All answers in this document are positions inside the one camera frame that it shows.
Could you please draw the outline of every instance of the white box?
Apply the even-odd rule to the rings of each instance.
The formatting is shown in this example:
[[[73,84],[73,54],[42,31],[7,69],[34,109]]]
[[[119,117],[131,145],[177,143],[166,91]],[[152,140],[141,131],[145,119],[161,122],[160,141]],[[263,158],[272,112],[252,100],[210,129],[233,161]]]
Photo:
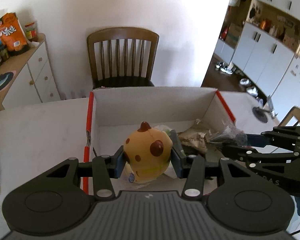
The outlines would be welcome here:
[[[235,123],[229,107],[214,88],[127,87],[96,89],[93,95],[93,109],[90,104],[87,121],[89,126],[89,113],[92,113],[90,160],[94,157],[93,148],[97,155],[114,155],[143,121],[152,127],[164,124],[176,132],[190,128],[198,118],[215,131],[223,131],[227,125]],[[167,181],[164,189],[156,190],[172,190],[173,186],[182,189],[184,179],[171,180],[175,183]],[[112,184],[116,193],[125,189],[116,179],[112,179]]]

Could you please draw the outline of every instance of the barcode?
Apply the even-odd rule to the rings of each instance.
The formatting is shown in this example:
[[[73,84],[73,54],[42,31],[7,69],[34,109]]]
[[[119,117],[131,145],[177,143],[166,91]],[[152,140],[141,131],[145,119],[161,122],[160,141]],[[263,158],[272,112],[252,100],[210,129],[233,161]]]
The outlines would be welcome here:
[[[20,45],[20,41],[16,41],[15,43],[13,43],[13,46],[14,47],[17,47],[17,46],[19,46]]]

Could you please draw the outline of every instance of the chair backrest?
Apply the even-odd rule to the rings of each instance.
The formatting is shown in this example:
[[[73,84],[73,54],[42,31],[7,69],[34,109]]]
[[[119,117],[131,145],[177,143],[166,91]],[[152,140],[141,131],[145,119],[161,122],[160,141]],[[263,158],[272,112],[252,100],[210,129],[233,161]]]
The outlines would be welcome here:
[[[132,39],[131,43],[131,52],[132,61],[131,61],[131,75],[134,75],[135,72],[135,63],[136,63],[136,40],[141,40],[141,49],[140,49],[140,58],[139,58],[139,72],[138,75],[141,76],[142,66],[144,61],[144,51],[145,51],[145,41],[150,41],[150,52],[149,60],[146,69],[146,78],[151,79],[152,69],[154,65],[154,58],[157,51],[157,46],[159,42],[159,35],[142,28],[134,27],[116,27],[116,28],[107,28],[100,31],[91,33],[87,37],[87,46],[88,46],[88,55],[91,68],[91,74],[93,82],[98,80],[97,73],[97,62],[95,54],[94,44],[99,42],[100,46],[100,65],[102,79],[105,79],[105,54],[104,54],[104,41],[107,41],[107,54],[108,54],[108,67],[109,67],[109,76],[112,77],[112,40],[115,40],[115,64],[116,64],[116,76],[120,75],[120,39],[124,39],[123,45],[123,67],[124,67],[124,76],[127,76],[128,69],[128,39]]]
[[[297,106],[294,106],[290,109],[279,126],[286,126],[293,117],[297,119],[297,122],[293,126],[297,126],[300,123],[300,108]]]

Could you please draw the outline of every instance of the orange snack bag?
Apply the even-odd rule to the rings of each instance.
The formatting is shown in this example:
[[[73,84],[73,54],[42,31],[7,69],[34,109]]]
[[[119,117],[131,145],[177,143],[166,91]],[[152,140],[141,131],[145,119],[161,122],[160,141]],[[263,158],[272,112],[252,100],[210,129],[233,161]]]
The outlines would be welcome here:
[[[0,39],[12,56],[29,49],[15,13],[7,13],[0,18]]]

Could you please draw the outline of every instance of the blue logo on wrapper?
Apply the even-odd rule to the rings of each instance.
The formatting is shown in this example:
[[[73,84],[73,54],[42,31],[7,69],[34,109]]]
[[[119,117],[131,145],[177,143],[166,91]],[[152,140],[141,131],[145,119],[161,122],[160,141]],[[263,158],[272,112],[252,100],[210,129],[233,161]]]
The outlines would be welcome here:
[[[129,181],[130,183],[134,182],[134,174],[133,174],[133,173],[130,173],[129,178],[128,178],[128,181]]]

